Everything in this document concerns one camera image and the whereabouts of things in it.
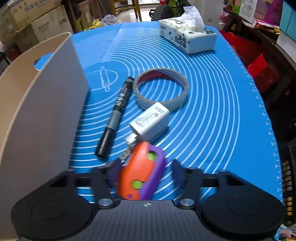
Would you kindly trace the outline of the white charger adapter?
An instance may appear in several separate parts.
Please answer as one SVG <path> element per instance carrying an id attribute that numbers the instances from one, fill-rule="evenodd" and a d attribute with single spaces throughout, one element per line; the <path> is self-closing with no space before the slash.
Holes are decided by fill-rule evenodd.
<path id="1" fill-rule="evenodd" d="M 131 146 L 137 142 L 150 142 L 163 132 L 170 119 L 170 111 L 160 102 L 156 102 L 129 123 L 132 133 L 125 138 Z"/>

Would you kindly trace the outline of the black marker pen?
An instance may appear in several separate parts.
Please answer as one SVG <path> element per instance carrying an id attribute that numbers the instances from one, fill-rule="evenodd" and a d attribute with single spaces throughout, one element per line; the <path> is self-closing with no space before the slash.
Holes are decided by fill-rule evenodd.
<path id="1" fill-rule="evenodd" d="M 108 158 L 116 130 L 120 124 L 121 117 L 132 94 L 133 83 L 134 78 L 131 76 L 127 77 L 115 101 L 113 110 L 111 111 L 104 132 L 94 153 L 101 159 Z"/>

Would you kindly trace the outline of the orange purple toy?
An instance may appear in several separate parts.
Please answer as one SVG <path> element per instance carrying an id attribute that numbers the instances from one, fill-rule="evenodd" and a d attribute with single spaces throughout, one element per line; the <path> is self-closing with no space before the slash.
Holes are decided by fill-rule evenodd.
<path id="1" fill-rule="evenodd" d="M 166 158 L 162 149 L 148 142 L 137 144 L 121 171 L 117 185 L 118 195 L 129 200 L 150 200 L 165 167 Z"/>

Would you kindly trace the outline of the green black bicycle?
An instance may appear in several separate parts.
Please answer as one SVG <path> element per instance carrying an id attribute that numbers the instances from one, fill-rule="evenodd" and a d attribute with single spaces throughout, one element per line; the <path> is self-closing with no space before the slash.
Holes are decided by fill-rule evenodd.
<path id="1" fill-rule="evenodd" d="M 159 1 L 159 3 L 156 9 L 151 9 L 149 12 L 151 21 L 179 17 L 185 12 L 184 7 L 191 6 L 186 0 Z"/>

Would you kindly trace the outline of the beige plastic storage bin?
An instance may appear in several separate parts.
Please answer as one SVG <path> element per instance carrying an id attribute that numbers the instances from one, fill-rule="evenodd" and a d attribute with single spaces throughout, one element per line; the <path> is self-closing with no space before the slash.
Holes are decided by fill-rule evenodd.
<path id="1" fill-rule="evenodd" d="M 88 82 L 71 33 L 18 56 L 1 75 L 1 240 L 14 240 L 11 210 L 67 169 Z"/>

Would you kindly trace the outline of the wooden chair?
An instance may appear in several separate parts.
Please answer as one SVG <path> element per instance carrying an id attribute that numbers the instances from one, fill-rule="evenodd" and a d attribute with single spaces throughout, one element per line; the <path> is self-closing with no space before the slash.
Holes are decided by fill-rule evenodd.
<path id="1" fill-rule="evenodd" d="M 135 12 L 135 17 L 137 20 L 142 21 L 142 15 L 140 12 L 140 5 L 138 0 L 132 0 L 131 4 L 124 4 L 122 6 L 116 7 L 116 3 L 121 3 L 122 0 L 109 0 L 110 8 L 112 15 L 117 15 L 117 13 L 121 13 L 123 11 L 129 11 L 131 9 Z"/>

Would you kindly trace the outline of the red bags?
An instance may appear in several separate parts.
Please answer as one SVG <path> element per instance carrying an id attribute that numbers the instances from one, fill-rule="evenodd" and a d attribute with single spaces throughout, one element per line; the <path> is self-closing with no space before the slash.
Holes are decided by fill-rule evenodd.
<path id="1" fill-rule="evenodd" d="M 266 91 L 279 80 L 278 70 L 264 57 L 261 44 L 235 33 L 226 31 L 220 33 L 235 50 L 260 92 Z"/>

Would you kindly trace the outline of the yellow jugs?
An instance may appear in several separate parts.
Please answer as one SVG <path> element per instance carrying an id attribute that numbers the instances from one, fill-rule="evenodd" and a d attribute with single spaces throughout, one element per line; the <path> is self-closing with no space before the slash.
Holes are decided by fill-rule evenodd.
<path id="1" fill-rule="evenodd" d="M 100 21 L 100 19 L 96 19 L 95 21 L 92 22 L 91 27 L 85 28 L 83 31 L 88 31 L 88 30 L 100 28 L 100 27 L 103 27 L 103 26 L 104 26 L 104 24 Z"/>

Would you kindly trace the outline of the stacked cardboard boxes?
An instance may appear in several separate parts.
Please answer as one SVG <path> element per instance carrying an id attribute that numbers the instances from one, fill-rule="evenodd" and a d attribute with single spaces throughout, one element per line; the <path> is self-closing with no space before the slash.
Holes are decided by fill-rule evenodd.
<path id="1" fill-rule="evenodd" d="M 8 1 L 1 7 L 1 42 L 21 51 L 55 35 L 73 33 L 62 1 Z"/>

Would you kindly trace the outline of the clear tape roll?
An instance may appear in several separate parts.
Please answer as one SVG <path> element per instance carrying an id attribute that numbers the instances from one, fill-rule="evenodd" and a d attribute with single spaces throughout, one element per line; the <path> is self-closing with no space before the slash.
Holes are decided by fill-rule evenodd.
<path id="1" fill-rule="evenodd" d="M 174 111 L 185 103 L 189 82 L 173 69 L 154 68 L 138 76 L 132 89 L 141 108 L 148 109 L 158 101 L 169 111 Z"/>

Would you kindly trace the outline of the tissue pack with white tissue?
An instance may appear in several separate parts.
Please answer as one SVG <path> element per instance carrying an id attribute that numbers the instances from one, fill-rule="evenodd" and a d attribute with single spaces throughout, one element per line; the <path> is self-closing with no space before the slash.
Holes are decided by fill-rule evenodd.
<path id="1" fill-rule="evenodd" d="M 205 27 L 195 6 L 176 18 L 159 20 L 159 34 L 187 54 L 214 50 L 217 34 Z"/>

